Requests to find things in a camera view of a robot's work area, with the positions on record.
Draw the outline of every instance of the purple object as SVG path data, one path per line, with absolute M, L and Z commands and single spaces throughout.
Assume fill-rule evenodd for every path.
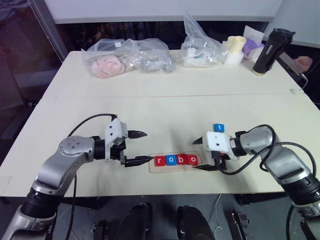
M 258 46 L 254 41 L 247 39 L 242 48 L 242 52 L 246 57 L 248 57 L 252 49 L 256 49 L 264 46 L 265 45 L 263 43 L 260 43 L 260 45 Z

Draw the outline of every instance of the black thermos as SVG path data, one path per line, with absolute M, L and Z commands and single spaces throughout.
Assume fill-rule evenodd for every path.
M 285 47 L 292 42 L 295 32 L 282 28 L 274 28 L 269 35 L 268 41 L 255 62 L 252 72 L 258 76 L 263 76 L 269 71 L 276 58 L 283 53 Z

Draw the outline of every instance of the blue letter block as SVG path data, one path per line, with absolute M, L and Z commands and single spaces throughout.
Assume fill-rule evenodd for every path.
M 225 125 L 216 123 L 214 125 L 214 131 L 219 132 L 219 133 L 224 133 L 225 132 Z
M 177 157 L 176 157 L 176 155 L 167 155 L 167 156 L 165 156 L 165 163 L 168 166 L 177 165 Z

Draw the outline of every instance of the person's hand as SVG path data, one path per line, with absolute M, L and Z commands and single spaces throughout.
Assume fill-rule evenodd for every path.
M 306 72 L 312 65 L 312 59 L 308 56 L 299 56 L 297 59 L 294 59 L 295 63 L 298 64 Z

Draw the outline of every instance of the plastic bag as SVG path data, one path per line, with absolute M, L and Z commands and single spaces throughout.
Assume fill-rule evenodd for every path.
M 187 36 L 177 57 L 185 67 L 214 67 L 223 61 L 222 44 L 208 37 L 197 21 L 188 13 L 183 17 Z
M 133 70 L 130 63 L 131 52 L 118 51 L 123 39 L 101 39 L 87 51 L 81 50 L 82 60 L 89 71 L 100 79 L 120 75 Z
M 158 38 L 126 40 L 119 52 L 131 52 L 130 63 L 142 72 L 173 72 L 176 64 L 168 46 Z

